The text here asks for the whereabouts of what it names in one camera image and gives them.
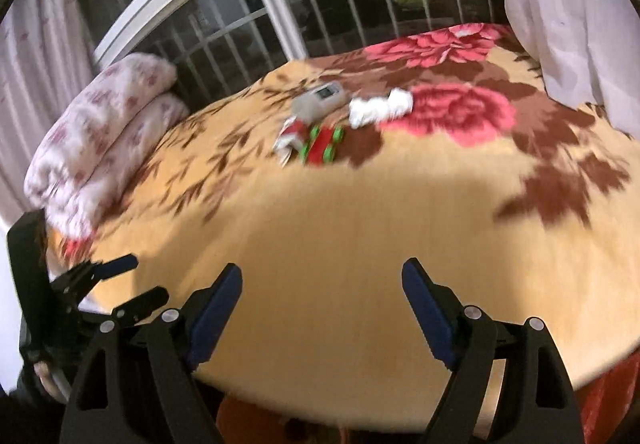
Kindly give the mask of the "white remote control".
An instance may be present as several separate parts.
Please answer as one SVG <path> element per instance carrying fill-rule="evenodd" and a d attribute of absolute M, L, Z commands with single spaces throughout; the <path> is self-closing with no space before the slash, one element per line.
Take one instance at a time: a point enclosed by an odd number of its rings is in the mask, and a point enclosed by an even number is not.
<path fill-rule="evenodd" d="M 321 121 L 348 102 L 349 97 L 343 86 L 338 82 L 329 82 L 295 97 L 291 113 L 297 120 L 311 124 Z"/>

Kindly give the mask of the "white tissue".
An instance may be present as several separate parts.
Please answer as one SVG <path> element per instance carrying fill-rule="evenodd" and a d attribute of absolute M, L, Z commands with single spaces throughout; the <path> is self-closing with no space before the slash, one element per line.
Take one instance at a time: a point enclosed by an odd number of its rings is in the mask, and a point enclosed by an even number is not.
<path fill-rule="evenodd" d="M 348 122 L 352 129 L 360 129 L 369 124 L 397 120 L 408 115 L 412 109 L 411 92 L 393 88 L 386 97 L 350 100 Z"/>

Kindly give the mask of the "folded floral white quilt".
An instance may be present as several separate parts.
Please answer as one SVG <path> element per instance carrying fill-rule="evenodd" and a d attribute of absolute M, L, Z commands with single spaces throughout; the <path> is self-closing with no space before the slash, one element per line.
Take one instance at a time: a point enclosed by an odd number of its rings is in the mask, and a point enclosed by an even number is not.
<path fill-rule="evenodd" d="M 170 89 L 177 68 L 135 52 L 102 71 L 68 105 L 30 162 L 24 191 L 63 236 L 86 239 L 188 108 Z"/>

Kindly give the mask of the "red white small package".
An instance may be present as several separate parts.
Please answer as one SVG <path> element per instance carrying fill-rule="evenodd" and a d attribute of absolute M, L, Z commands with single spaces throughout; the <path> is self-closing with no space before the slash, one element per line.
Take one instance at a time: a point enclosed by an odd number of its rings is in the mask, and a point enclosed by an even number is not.
<path fill-rule="evenodd" d="M 282 129 L 272 146 L 272 152 L 282 163 L 291 158 L 294 151 L 299 152 L 308 141 L 309 125 L 299 118 L 285 120 Z"/>

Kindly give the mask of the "pale pink curtain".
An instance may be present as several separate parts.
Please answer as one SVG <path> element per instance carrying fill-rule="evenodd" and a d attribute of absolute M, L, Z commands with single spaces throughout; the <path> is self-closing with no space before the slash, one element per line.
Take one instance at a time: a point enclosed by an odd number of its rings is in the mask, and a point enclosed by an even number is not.
<path fill-rule="evenodd" d="M 504 0 L 551 98 L 600 104 L 608 121 L 639 134 L 639 16 L 631 0 Z"/>

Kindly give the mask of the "floral plush bed blanket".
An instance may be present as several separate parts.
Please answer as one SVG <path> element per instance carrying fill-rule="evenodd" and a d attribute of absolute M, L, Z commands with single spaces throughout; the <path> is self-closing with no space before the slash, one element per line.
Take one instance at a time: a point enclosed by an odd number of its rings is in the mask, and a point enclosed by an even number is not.
<path fill-rule="evenodd" d="M 295 97 L 338 82 L 328 164 L 272 152 Z M 411 92 L 352 129 L 354 98 Z M 605 113 L 553 101 L 504 26 L 453 26 L 291 61 L 171 130 L 93 237 L 52 233 L 66 264 L 132 253 L 112 308 L 155 286 L 181 304 L 238 264 L 243 292 L 201 379 L 343 427 L 425 427 L 448 374 L 401 287 L 418 259 L 498 320 L 540 317 L 574 386 L 639 344 L 639 145 Z"/>

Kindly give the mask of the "red green toy car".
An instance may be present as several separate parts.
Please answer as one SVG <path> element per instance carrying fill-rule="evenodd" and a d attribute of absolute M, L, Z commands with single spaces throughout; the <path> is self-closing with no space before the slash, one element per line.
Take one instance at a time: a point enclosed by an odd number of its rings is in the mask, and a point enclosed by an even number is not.
<path fill-rule="evenodd" d="M 343 126 L 312 126 L 308 141 L 299 152 L 298 159 L 303 164 L 311 165 L 331 163 L 335 159 L 337 146 L 341 144 L 344 137 L 345 129 Z"/>

